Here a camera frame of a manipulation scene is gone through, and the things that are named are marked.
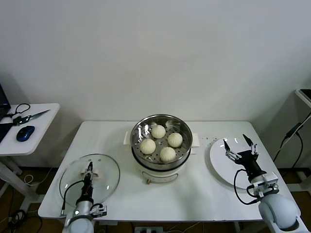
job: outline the blue mouse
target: blue mouse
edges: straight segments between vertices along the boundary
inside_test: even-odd
[[[17,141],[19,142],[27,141],[34,131],[35,127],[32,125],[28,125],[24,128],[21,128],[16,135]]]

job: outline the white desk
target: white desk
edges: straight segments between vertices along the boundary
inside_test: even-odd
[[[14,113],[16,107],[17,105],[12,105],[10,113]],[[56,113],[58,112],[59,104],[31,104],[30,109],[21,114],[21,117],[26,117],[29,115],[43,112],[48,109],[50,109],[50,111],[46,112],[35,120],[31,120],[28,123],[22,124],[20,126],[13,126],[0,143],[0,156],[28,155],[34,152],[45,132],[47,131],[48,127],[50,126],[51,122],[53,121]],[[5,117],[0,121],[0,124],[10,122],[12,122],[12,119],[9,117]],[[16,134],[21,128],[27,125],[35,126],[35,131],[27,141],[18,142],[16,140]]]
[[[10,113],[14,113],[17,105],[12,105]],[[0,196],[3,194],[7,186],[10,184],[13,188],[18,190],[25,196],[25,200],[22,204],[21,209],[27,210],[30,203],[38,203],[41,202],[43,196],[38,195],[34,189],[30,188],[28,185],[24,183],[16,174],[20,175],[21,170],[19,167],[8,157],[16,156],[16,155],[28,155],[34,152],[37,148],[39,142],[53,121],[56,113],[59,110],[58,103],[45,103],[45,104],[31,104],[31,107],[26,112],[22,113],[21,117],[26,117],[28,115],[34,115],[36,113],[40,113],[44,110],[50,111],[41,115],[37,119],[31,120],[26,124],[22,124],[20,126],[13,126],[4,139],[0,143],[0,178],[5,181],[8,181],[0,191]],[[0,121],[2,123],[11,123],[12,119],[9,117],[5,117]],[[27,126],[33,125],[35,126],[35,131],[30,136],[30,138],[25,142],[18,142],[16,140],[16,135],[18,131]]]
[[[135,122],[84,122],[54,177],[39,208],[41,217],[59,218],[62,198],[59,181],[72,161],[90,153],[113,157],[120,166],[121,177],[116,191],[107,199],[107,216],[98,220],[112,221],[251,221],[261,220],[258,205],[245,206],[235,196],[233,186],[213,170],[209,148],[214,138],[242,137],[246,134],[258,143],[260,156],[265,157],[262,169],[274,171],[279,177],[280,193],[291,198],[286,184],[264,148],[252,125],[248,122],[187,122],[198,133],[200,147],[190,155],[184,173],[165,184],[147,185],[136,170],[130,146],[124,146],[126,131]],[[245,201],[251,200],[240,190]]]

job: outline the floor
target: floor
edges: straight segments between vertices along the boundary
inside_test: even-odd
[[[34,176],[34,181],[41,181],[47,171],[45,170],[24,170],[23,174],[20,176],[22,179],[28,175],[32,174]],[[50,183],[53,180],[56,171],[52,170],[48,175],[47,179],[41,183],[37,189],[39,194],[45,194],[49,188]],[[287,183],[297,183],[299,182],[299,178],[295,173],[289,172],[286,174],[284,178]],[[0,188],[3,186],[4,182],[0,180]],[[0,198],[0,222],[8,217],[8,212],[10,209],[10,203],[12,199],[12,187],[9,186],[5,193]],[[300,207],[302,213],[302,219],[305,222],[307,228],[311,229],[311,197],[307,192],[296,192],[293,193],[293,197],[295,198],[298,206]],[[18,191],[14,190],[13,202],[11,207],[11,213],[19,209],[24,197]],[[28,216],[30,217],[22,226],[20,226],[15,232],[16,233],[36,233],[40,228],[40,219],[37,217],[37,210],[39,208],[39,204],[31,205]],[[119,222],[117,226],[100,226],[98,223],[95,224],[95,233],[132,233],[133,228],[136,226],[161,226],[165,231],[170,230],[180,230],[183,231],[187,227],[192,226],[195,223],[168,223],[168,222]],[[240,223],[241,229],[250,225],[251,222],[243,222]],[[0,233],[9,232],[7,229],[7,220],[0,223]],[[63,225],[58,220],[53,219],[43,219],[43,224],[40,229],[40,233],[61,233],[63,229]],[[206,222],[206,223],[198,223],[197,225],[191,227],[187,230],[187,233],[208,233],[208,232],[234,232],[234,224],[232,222]],[[260,233],[268,233],[270,232],[268,228],[263,229]]]

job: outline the power strip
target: power strip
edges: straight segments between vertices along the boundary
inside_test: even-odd
[[[163,233],[163,227],[135,227],[134,233]]]

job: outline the steamed bun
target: steamed bun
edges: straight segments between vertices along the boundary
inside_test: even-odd
[[[183,143],[183,137],[179,133],[170,134],[167,140],[171,147],[179,147]]]
[[[166,131],[162,125],[155,125],[151,129],[151,135],[155,138],[163,138]]]
[[[156,150],[156,144],[152,139],[145,139],[140,144],[140,150],[144,154],[152,154]]]
[[[171,147],[164,147],[160,151],[160,159],[163,162],[170,162],[170,161],[174,160],[175,155],[176,155],[175,150]]]

